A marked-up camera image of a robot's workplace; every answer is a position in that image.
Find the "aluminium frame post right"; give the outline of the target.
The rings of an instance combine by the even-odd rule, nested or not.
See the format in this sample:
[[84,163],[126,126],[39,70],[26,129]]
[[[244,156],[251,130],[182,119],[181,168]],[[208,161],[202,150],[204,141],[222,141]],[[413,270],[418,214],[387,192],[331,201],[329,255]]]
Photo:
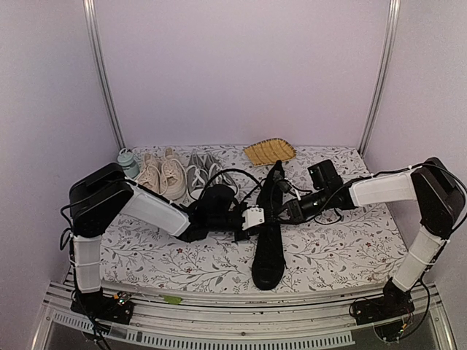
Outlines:
[[382,46],[382,54],[377,72],[377,80],[371,98],[366,122],[363,128],[363,133],[360,138],[360,143],[358,145],[358,153],[362,158],[364,158],[366,153],[368,152],[369,144],[371,142],[371,136],[374,132],[377,116],[379,113],[379,107],[382,102],[382,97],[385,90],[385,83],[387,80],[387,74],[390,69],[390,61],[395,47],[400,8],[400,0],[389,1],[387,23]]

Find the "grey sneaker left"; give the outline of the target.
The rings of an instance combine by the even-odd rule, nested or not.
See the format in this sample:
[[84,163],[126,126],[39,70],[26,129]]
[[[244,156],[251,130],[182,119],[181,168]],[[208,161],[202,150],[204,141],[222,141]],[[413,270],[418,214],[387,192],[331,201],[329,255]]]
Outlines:
[[211,177],[211,170],[208,165],[208,154],[193,152],[186,168],[188,194],[193,200],[197,200],[207,182]]

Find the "aluminium frame post left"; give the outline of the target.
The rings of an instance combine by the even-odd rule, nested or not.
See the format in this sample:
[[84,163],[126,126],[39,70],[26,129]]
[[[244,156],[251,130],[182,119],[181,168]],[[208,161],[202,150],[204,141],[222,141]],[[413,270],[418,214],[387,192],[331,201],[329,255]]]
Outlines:
[[83,7],[90,47],[94,63],[96,65],[99,87],[101,88],[101,94],[104,100],[104,107],[109,118],[110,128],[115,138],[117,149],[120,150],[126,147],[126,143],[120,126],[120,121],[117,117],[115,102],[112,96],[109,78],[107,76],[107,70],[104,62],[104,53],[101,46],[99,25],[96,14],[96,2],[93,0],[84,0]]

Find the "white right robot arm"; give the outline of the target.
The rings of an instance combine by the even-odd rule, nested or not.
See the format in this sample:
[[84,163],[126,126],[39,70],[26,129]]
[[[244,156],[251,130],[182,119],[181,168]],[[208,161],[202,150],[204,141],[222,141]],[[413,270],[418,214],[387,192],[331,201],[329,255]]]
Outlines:
[[423,284],[451,235],[466,221],[466,186],[437,157],[406,168],[381,171],[344,181],[331,160],[308,168],[313,192],[275,210],[280,222],[299,225],[328,209],[342,211],[376,204],[413,203],[419,227],[382,296],[356,300],[350,315],[359,325],[408,315],[414,311],[412,289]]

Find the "beige sneaker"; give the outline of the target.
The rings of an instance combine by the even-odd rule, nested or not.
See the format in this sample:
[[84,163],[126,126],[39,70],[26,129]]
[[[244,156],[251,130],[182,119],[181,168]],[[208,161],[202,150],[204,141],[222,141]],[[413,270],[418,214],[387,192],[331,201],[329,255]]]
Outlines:
[[165,148],[161,165],[163,178],[166,180],[165,196],[171,201],[178,201],[187,192],[185,168],[173,148]]
[[153,154],[145,153],[136,182],[157,194],[163,194],[163,177],[160,162]]

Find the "pale green small jar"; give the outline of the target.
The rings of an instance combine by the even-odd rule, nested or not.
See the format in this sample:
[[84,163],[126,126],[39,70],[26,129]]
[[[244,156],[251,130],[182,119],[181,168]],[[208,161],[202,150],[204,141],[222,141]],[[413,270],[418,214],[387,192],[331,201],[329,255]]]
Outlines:
[[133,152],[128,148],[122,148],[117,154],[117,163],[122,167],[125,175],[131,179],[136,179],[139,175],[139,165],[136,162]]

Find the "beige sneaker left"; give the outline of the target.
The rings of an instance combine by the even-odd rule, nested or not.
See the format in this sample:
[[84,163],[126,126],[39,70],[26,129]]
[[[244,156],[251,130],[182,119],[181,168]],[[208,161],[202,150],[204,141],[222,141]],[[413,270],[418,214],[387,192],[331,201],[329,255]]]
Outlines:
[[136,182],[157,194],[163,194],[163,177],[160,162],[153,154],[145,153]]

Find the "black canvas sneaker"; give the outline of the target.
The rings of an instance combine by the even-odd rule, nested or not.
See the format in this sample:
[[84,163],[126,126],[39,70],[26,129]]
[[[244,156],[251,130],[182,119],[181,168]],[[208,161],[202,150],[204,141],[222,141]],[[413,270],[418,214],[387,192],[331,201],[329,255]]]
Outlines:
[[280,224],[258,227],[258,240],[251,274],[254,285],[263,291],[274,289],[282,280],[286,262]]
[[281,160],[278,160],[267,173],[262,189],[256,199],[256,204],[260,208],[263,208],[265,216],[270,220],[276,217],[278,210],[283,204],[283,192],[275,184],[273,179],[275,171],[279,171],[281,175],[285,176]]

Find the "grey sneaker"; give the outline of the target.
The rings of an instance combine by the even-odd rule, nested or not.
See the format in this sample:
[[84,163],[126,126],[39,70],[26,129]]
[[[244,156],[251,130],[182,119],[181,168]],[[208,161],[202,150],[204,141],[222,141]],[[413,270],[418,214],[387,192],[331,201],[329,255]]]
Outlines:
[[214,157],[210,152],[207,152],[204,157],[204,165],[208,173],[209,180],[211,181],[209,186],[212,187],[216,184],[222,184],[234,191],[236,195],[238,193],[238,187],[235,181],[228,173],[221,173],[223,166],[220,161]]
[[207,182],[211,177],[211,170],[208,165],[208,154],[193,152],[186,168],[188,194],[193,200],[197,200]]

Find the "aluminium front rail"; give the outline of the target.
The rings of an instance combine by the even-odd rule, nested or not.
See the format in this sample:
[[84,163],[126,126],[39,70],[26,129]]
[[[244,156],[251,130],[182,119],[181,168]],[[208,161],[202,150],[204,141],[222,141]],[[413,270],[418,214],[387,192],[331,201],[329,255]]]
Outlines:
[[[397,319],[358,324],[356,301],[382,294],[379,285],[288,294],[214,294],[104,283],[134,302],[127,325],[104,323],[99,342],[89,320],[71,310],[72,284],[52,282],[35,324],[32,349],[458,349],[434,284],[415,287],[405,337],[389,341]],[[160,295],[182,298],[179,305]]]

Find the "aluminium frame post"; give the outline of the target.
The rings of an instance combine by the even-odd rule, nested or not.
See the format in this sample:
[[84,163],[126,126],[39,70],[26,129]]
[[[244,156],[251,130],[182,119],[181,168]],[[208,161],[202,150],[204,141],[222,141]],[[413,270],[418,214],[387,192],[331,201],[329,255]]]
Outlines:
[[110,128],[115,138],[117,149],[120,150],[126,147],[126,143],[120,126],[120,121],[117,117],[115,102],[112,96],[109,78],[107,76],[107,70],[104,62],[104,53],[101,46],[99,25],[96,14],[96,2],[93,0],[84,0],[83,7],[90,47],[94,63],[96,65],[99,87],[101,88],[101,94],[104,100],[104,107],[109,118]]
[[389,1],[387,23],[382,46],[382,54],[377,72],[377,80],[371,98],[366,122],[363,128],[363,133],[360,138],[360,143],[358,145],[358,153],[362,158],[364,158],[366,153],[368,152],[369,144],[371,142],[371,136],[374,132],[377,116],[379,113],[379,107],[382,102],[382,97],[385,90],[385,83],[387,80],[387,74],[390,69],[390,61],[395,47],[400,8],[400,0]]

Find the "green tape piece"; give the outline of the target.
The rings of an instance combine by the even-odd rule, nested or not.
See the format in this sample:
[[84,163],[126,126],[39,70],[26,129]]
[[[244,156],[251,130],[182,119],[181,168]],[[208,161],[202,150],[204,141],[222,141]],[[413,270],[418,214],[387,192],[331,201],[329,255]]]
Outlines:
[[160,297],[170,305],[179,305],[182,302],[182,298],[175,295],[160,295]]

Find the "black front canvas sneaker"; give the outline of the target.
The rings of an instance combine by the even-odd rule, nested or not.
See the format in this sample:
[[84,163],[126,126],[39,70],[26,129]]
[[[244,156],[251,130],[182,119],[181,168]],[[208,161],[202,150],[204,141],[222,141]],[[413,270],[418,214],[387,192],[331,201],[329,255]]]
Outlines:
[[286,262],[280,224],[258,227],[258,240],[251,274],[254,285],[263,291],[274,289],[282,280]]

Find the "grey sneaker right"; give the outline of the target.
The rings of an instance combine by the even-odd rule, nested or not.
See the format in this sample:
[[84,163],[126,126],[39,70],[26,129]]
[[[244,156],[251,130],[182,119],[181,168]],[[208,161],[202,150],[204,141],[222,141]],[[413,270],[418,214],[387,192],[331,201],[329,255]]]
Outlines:
[[204,157],[204,165],[208,173],[209,180],[211,181],[209,186],[212,187],[216,184],[222,184],[234,191],[236,195],[238,193],[238,187],[235,181],[228,173],[221,173],[223,166],[220,161],[214,157],[210,152],[207,152]]

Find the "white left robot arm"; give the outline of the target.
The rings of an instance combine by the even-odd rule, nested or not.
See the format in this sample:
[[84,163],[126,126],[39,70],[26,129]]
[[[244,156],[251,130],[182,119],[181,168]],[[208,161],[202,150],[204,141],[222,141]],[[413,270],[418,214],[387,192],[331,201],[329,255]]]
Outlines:
[[215,231],[232,232],[241,240],[265,221],[263,209],[238,202],[230,187],[210,185],[185,207],[128,178],[117,163],[75,183],[61,214],[69,223],[61,246],[69,247],[74,269],[72,310],[124,324],[134,304],[124,292],[104,296],[100,277],[101,237],[118,215],[139,219],[184,242],[202,240]]

